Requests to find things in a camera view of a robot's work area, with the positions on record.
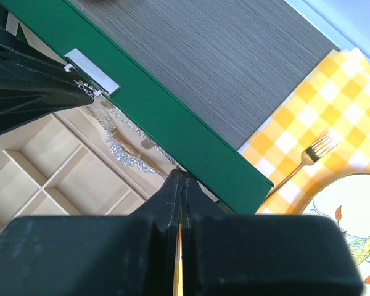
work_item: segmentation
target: metal clasp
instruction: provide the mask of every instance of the metal clasp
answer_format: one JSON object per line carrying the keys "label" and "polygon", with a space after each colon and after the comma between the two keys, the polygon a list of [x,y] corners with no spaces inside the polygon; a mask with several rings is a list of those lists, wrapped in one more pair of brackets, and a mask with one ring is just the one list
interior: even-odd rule
{"label": "metal clasp", "polygon": [[64,57],[68,62],[64,67],[64,70],[67,72],[76,70],[84,76],[97,89],[93,92],[95,97],[103,94],[109,99],[110,95],[120,89],[120,85],[118,83],[105,74],[77,48],[66,53]]}

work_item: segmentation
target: black plastic part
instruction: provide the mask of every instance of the black plastic part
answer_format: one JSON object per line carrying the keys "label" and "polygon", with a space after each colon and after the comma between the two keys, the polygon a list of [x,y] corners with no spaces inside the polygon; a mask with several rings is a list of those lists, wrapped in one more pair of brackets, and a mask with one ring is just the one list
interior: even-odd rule
{"label": "black plastic part", "polygon": [[342,234],[327,218],[226,215],[192,225],[197,289],[187,296],[362,292]]}
{"label": "black plastic part", "polygon": [[27,217],[0,235],[0,295],[359,296],[337,226],[318,216],[227,214],[173,170],[130,216]]}
{"label": "black plastic part", "polygon": [[64,65],[0,27],[0,135],[50,113],[93,102]]}
{"label": "black plastic part", "polygon": [[162,295],[152,218],[24,217],[0,235],[0,295]]}

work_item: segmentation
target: silver chain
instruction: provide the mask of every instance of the silver chain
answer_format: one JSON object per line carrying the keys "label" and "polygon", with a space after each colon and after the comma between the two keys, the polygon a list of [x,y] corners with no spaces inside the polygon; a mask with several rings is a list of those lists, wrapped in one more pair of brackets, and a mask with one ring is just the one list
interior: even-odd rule
{"label": "silver chain", "polygon": [[86,92],[89,97],[92,97],[93,99],[96,97],[93,92],[97,90],[93,86],[82,80],[74,80],[74,82],[76,83],[76,85],[78,85],[78,88]]}
{"label": "silver chain", "polygon": [[118,109],[110,109],[109,112],[118,120],[120,120],[124,125],[126,125],[128,128],[131,128],[135,133],[140,135],[143,139],[147,139],[154,147],[160,151],[168,160],[169,162],[174,165],[176,168],[180,168],[178,163],[174,160],[173,157],[171,157],[166,151],[164,151],[154,140],[152,140],[148,135],[145,134],[141,129],[138,128],[138,126],[131,124],[131,121],[126,117],[125,114],[123,114]]}
{"label": "silver chain", "polygon": [[[97,92],[97,90],[93,86],[91,86],[87,82],[84,82],[84,81],[81,81],[81,80],[78,80],[78,81],[77,80],[74,80],[74,82],[78,85],[78,88],[80,90],[86,92],[86,94],[89,95],[90,97],[92,97],[93,99],[96,98],[96,96],[95,96],[94,93]],[[112,133],[114,131],[111,130],[111,128],[109,128],[106,124],[104,124],[105,122],[106,123],[111,122],[111,120],[109,118],[102,118],[101,115],[97,114],[97,112],[93,112],[92,108],[90,108],[90,107],[86,107],[86,110],[88,112],[95,113],[96,118],[99,120],[100,124],[103,126],[103,128],[105,129],[105,132],[107,133],[107,136],[110,139],[109,141],[111,142],[111,146],[109,148],[109,151],[112,154],[115,154],[115,156],[117,157],[117,159],[121,160],[121,162],[124,165],[130,165],[130,164],[132,164],[132,165],[135,165],[135,166],[139,167],[140,170],[145,171],[146,173],[157,173],[158,175],[160,175],[160,176],[162,176],[164,178],[166,177],[166,174],[164,174],[164,173],[162,173],[160,171],[157,171],[157,170],[149,167],[142,160],[140,160],[142,163],[139,162],[139,161],[131,161],[131,162],[129,162],[129,159],[132,159],[132,157],[130,157],[130,155],[127,155],[127,153],[124,152],[124,151],[119,151],[119,148],[118,148],[119,144],[116,143],[116,140],[112,139],[112,135],[113,135]],[[173,166],[175,166],[176,168],[180,168],[180,166],[173,159],[173,157],[171,157],[158,144],[156,144],[155,141],[153,141],[150,137],[148,137],[148,135],[146,135],[145,132],[143,132],[140,128],[138,128],[138,126],[136,126],[134,123],[132,123],[129,120],[129,118],[127,118],[126,115],[123,114],[118,108],[114,107],[112,109],[109,109],[109,112],[116,119],[120,120],[126,127],[131,128],[140,137],[142,137],[143,139],[148,140],[158,151],[160,151],[160,153],[162,153],[170,161],[170,163]]]}

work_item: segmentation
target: wooden compartment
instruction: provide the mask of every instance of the wooden compartment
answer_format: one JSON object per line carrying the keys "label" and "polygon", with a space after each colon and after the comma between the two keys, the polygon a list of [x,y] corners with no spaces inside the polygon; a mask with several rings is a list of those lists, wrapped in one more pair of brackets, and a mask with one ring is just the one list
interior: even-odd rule
{"label": "wooden compartment", "polygon": [[43,117],[0,136],[0,232],[19,216],[127,215],[146,199],[129,178]]}
{"label": "wooden compartment", "polygon": [[[79,137],[86,147],[106,163],[120,178],[129,184],[129,186],[137,191],[143,199],[148,199],[162,186],[164,182],[162,177],[155,174],[145,174],[133,166],[124,166],[117,160],[115,156],[109,152],[108,145],[104,142],[106,139],[104,129],[82,108],[60,111],[55,113],[55,116],[70,131]],[[120,130],[120,134],[123,134],[123,130],[128,130],[122,123],[117,126],[117,129]],[[134,131],[131,132],[137,136],[138,139],[141,139]],[[141,143],[135,145],[134,148],[145,154],[145,149],[143,150]],[[160,153],[160,158],[164,159],[160,162],[169,163],[162,153]]]}
{"label": "wooden compartment", "polygon": [[45,194],[39,192],[28,202],[17,214],[17,216],[53,216],[68,215],[66,211],[58,207],[57,204]]}
{"label": "wooden compartment", "polygon": [[47,179],[80,145],[79,140],[60,121],[50,118],[41,131],[20,150]]}
{"label": "wooden compartment", "polygon": [[145,201],[134,192],[129,192],[110,209],[108,215],[129,215]]}
{"label": "wooden compartment", "polygon": [[90,152],[52,183],[81,213],[89,215],[104,215],[130,190],[129,185]]}
{"label": "wooden compartment", "polygon": [[0,170],[0,223],[12,219],[37,191],[37,185],[9,160]]}

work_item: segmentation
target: wooden drawer organizer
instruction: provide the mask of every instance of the wooden drawer organizer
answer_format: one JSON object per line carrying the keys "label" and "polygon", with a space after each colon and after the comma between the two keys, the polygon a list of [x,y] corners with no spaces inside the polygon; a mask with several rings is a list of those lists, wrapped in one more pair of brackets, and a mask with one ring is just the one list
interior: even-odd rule
{"label": "wooden drawer organizer", "polygon": [[0,231],[24,215],[127,215],[144,200],[54,115],[0,137]]}

